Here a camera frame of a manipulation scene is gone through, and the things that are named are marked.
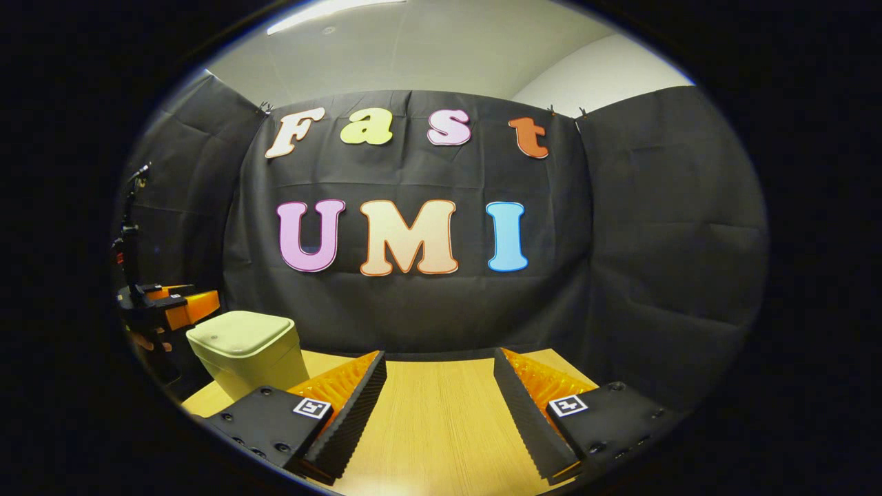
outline light green trash bin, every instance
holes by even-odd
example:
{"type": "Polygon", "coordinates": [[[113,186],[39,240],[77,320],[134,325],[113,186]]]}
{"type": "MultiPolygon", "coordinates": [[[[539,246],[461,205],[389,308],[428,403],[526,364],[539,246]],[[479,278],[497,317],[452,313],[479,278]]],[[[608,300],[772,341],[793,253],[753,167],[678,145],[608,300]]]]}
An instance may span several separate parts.
{"type": "Polygon", "coordinates": [[[263,385],[286,390],[310,378],[291,319],[226,312],[187,331],[187,340],[234,401],[263,385]]]}

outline ceiling light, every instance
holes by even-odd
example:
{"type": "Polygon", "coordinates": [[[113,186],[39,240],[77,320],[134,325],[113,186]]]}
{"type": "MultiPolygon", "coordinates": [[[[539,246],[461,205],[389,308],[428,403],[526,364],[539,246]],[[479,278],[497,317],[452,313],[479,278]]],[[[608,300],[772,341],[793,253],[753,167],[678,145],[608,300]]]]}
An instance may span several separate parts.
{"type": "Polygon", "coordinates": [[[376,4],[403,4],[407,0],[324,0],[312,5],[281,22],[270,26],[266,34],[278,33],[283,29],[296,26],[308,20],[317,19],[339,11],[376,4]]]}

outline screw hole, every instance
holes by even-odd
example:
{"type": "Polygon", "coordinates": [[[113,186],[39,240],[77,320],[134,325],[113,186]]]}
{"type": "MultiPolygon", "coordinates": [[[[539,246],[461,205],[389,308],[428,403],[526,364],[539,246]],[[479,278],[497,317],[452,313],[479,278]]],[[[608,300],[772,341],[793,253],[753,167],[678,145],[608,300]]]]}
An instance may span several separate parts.
{"type": "Polygon", "coordinates": [[[606,449],[606,443],[594,443],[594,444],[591,445],[591,447],[588,449],[588,453],[590,453],[591,455],[594,455],[594,454],[596,454],[596,453],[600,453],[600,452],[603,451],[604,449],[606,449]]]}

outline blue letter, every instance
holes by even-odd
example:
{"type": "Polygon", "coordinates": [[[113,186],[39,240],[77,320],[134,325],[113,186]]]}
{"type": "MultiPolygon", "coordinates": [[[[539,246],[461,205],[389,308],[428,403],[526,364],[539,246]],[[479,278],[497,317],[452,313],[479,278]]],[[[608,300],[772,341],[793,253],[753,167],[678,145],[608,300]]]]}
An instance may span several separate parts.
{"type": "Polygon", "coordinates": [[[527,259],[520,253],[520,217],[524,206],[511,201],[494,201],[487,205],[487,213],[493,217],[496,253],[487,263],[497,272],[513,272],[527,266],[527,259]]]}

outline yellow letter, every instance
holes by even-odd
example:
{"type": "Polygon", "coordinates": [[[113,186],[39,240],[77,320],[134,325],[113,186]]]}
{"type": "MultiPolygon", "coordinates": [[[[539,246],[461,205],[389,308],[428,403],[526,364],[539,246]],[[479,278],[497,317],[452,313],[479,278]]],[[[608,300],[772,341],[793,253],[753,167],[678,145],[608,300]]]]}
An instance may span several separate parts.
{"type": "Polygon", "coordinates": [[[392,112],[386,109],[361,109],[349,116],[349,122],[340,132],[344,143],[358,145],[367,141],[371,145],[382,145],[392,139],[389,126],[392,125],[392,112]]]}
{"type": "Polygon", "coordinates": [[[456,211],[456,204],[452,201],[432,199],[425,202],[411,228],[388,199],[362,203],[361,210],[368,218],[368,260],[362,264],[362,274],[392,273],[392,264],[385,259],[387,245],[401,272],[408,272],[414,265],[420,246],[422,260],[416,268],[423,274],[449,274],[460,267],[453,259],[450,246],[450,217],[456,211]]]}

